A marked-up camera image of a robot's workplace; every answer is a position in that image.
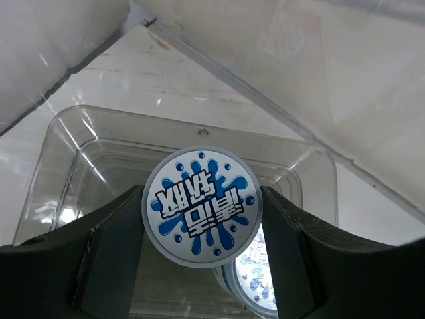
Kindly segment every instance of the circular label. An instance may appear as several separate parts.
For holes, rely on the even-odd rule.
[[[260,186],[228,151],[187,148],[163,160],[147,180],[142,217],[152,243],[172,261],[212,268],[231,261],[256,236]]]

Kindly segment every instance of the round sticker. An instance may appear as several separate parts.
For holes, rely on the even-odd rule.
[[[152,243],[172,261],[212,268],[254,239],[262,219],[260,186],[228,151],[202,146],[171,154],[152,172],[141,210]]]

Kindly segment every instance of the round lid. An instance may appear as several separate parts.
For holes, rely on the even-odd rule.
[[[249,247],[230,263],[216,268],[215,273],[218,283],[253,311],[278,317],[261,226]]]
[[[260,227],[251,245],[233,263],[236,285],[254,310],[277,315],[272,274],[268,263],[263,229]]]
[[[241,159],[219,148],[192,147],[153,170],[141,213],[146,233],[167,258],[212,268],[237,257],[256,236],[262,195]]]

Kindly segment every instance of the black plastic holder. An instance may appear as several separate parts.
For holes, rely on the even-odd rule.
[[[142,192],[135,186],[59,229],[0,247],[0,318],[128,318],[144,233]],[[376,243],[269,187],[262,193],[280,318],[425,318],[425,239]]]

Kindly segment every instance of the plastic bin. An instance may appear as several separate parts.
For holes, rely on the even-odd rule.
[[[337,224],[335,164],[316,146],[75,106],[61,112],[48,128],[14,243],[67,224],[131,186],[143,185],[162,159],[196,145],[230,150],[250,166],[261,185]],[[220,287],[213,270],[179,266],[162,256],[145,236],[132,312],[184,316],[188,306],[191,316],[255,316]]]

